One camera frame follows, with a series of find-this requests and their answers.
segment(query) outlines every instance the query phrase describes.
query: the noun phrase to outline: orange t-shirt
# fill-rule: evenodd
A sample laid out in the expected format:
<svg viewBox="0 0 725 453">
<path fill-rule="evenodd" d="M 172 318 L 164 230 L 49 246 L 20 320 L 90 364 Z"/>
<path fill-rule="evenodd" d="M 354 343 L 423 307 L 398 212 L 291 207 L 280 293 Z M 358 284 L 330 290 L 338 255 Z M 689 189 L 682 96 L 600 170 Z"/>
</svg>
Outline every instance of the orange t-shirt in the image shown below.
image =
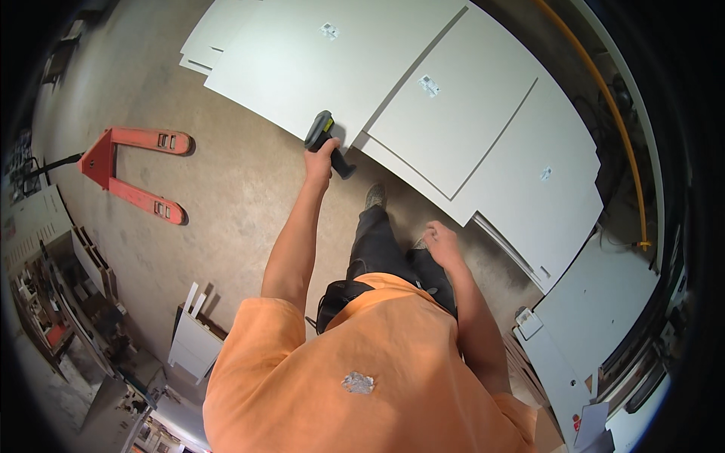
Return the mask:
<svg viewBox="0 0 725 453">
<path fill-rule="evenodd" d="M 204 402 L 215 453 L 535 450 L 537 413 L 486 391 L 458 354 L 453 316 L 393 275 L 356 280 L 375 289 L 307 343 L 289 302 L 241 303 Z M 348 392 L 351 372 L 372 391 Z"/>
</svg>

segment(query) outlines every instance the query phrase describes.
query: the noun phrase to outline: black pants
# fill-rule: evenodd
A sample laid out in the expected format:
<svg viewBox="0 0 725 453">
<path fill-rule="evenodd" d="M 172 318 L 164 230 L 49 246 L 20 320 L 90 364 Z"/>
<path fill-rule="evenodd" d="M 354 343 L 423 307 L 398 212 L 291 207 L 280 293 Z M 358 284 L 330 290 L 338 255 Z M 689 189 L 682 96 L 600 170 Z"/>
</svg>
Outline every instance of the black pants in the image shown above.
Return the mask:
<svg viewBox="0 0 725 453">
<path fill-rule="evenodd" d="M 453 288 L 443 268 L 426 249 L 411 249 L 403 255 L 390 228 L 388 213 L 377 205 L 360 213 L 347 279 L 373 272 L 396 275 L 432 293 L 438 304 L 457 317 Z"/>
</svg>

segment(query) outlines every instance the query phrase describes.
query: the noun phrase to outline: hand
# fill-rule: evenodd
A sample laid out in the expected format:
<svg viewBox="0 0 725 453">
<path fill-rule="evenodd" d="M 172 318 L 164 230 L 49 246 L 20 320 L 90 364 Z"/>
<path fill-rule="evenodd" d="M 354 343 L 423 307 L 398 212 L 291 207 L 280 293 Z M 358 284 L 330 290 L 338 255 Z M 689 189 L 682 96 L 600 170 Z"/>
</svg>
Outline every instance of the hand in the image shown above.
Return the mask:
<svg viewBox="0 0 725 453">
<path fill-rule="evenodd" d="M 332 151 L 340 146 L 340 139 L 333 137 L 328 139 L 315 153 L 309 150 L 304 151 L 304 168 L 307 171 L 306 181 L 314 184 L 321 184 L 327 188 L 332 178 Z"/>
<path fill-rule="evenodd" d="M 426 223 L 423 241 L 428 246 L 428 251 L 431 252 L 433 259 L 445 270 L 450 271 L 461 265 L 465 266 L 458 249 L 456 234 L 438 220 Z"/>
</svg>

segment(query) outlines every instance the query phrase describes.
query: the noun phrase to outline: cable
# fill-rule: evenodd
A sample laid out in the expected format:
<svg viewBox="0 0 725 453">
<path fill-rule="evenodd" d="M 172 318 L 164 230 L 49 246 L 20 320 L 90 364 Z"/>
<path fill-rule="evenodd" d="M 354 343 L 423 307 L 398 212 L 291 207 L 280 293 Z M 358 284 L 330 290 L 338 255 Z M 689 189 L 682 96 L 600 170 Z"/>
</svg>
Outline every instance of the cable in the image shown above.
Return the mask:
<svg viewBox="0 0 725 453">
<path fill-rule="evenodd" d="M 582 60 L 584 60 L 584 64 L 587 66 L 587 69 L 592 74 L 594 81 L 597 82 L 599 89 L 602 91 L 602 94 L 604 94 L 604 97 L 607 100 L 607 104 L 609 105 L 609 108 L 612 112 L 612 116 L 614 116 L 614 121 L 617 125 L 617 129 L 619 129 L 619 133 L 622 136 L 624 148 L 627 151 L 627 157 L 629 158 L 629 166 L 632 169 L 634 188 L 637 190 L 637 204 L 639 205 L 639 228 L 642 230 L 642 240 L 640 242 L 637 242 L 636 244 L 640 245 L 642 247 L 642 250 L 647 250 L 647 246 L 651 246 L 652 243 L 647 240 L 647 219 L 645 218 L 645 198 L 642 195 L 642 182 L 639 180 L 639 170 L 637 169 L 637 161 L 634 158 L 634 150 L 632 149 L 632 143 L 629 140 L 629 134 L 627 133 L 627 129 L 624 127 L 624 120 L 622 120 L 622 115 L 619 114 L 619 109 L 617 109 L 617 104 L 614 102 L 612 93 L 609 92 L 607 83 L 604 81 L 602 74 L 599 72 L 597 66 L 592 61 L 592 58 L 587 53 L 587 50 L 584 48 L 584 46 L 581 45 L 579 39 L 576 38 L 571 29 L 569 29 L 564 21 L 561 20 L 561 17 L 559 17 L 558 14 L 556 14 L 554 10 L 551 9 L 551 7 L 544 2 L 544 0 L 534 0 L 534 3 L 536 3 L 536 5 L 544 12 L 544 14 L 546 14 L 547 17 L 549 17 L 549 19 L 551 19 L 551 21 L 554 22 L 557 27 L 559 27 L 559 29 L 562 31 L 562 33 L 564 33 L 564 36 L 566 36 L 571 45 L 574 46 L 576 53 L 579 54 Z"/>
</svg>

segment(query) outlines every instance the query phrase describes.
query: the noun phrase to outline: sneaker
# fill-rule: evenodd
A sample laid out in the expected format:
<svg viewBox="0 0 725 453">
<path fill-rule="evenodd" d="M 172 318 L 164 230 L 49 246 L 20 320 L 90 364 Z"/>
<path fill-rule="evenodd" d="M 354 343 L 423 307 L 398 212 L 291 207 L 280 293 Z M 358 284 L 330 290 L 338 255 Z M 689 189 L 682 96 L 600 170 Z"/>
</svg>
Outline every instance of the sneaker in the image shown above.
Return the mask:
<svg viewBox="0 0 725 453">
<path fill-rule="evenodd" d="M 418 241 L 413 244 L 413 247 L 411 247 L 412 250 L 425 250 L 428 246 L 426 245 L 426 242 L 423 240 L 423 238 L 418 239 Z"/>
<path fill-rule="evenodd" d="M 368 189 L 368 194 L 365 196 L 365 211 L 375 205 L 385 209 L 386 201 L 385 185 L 383 183 L 375 183 Z"/>
</svg>

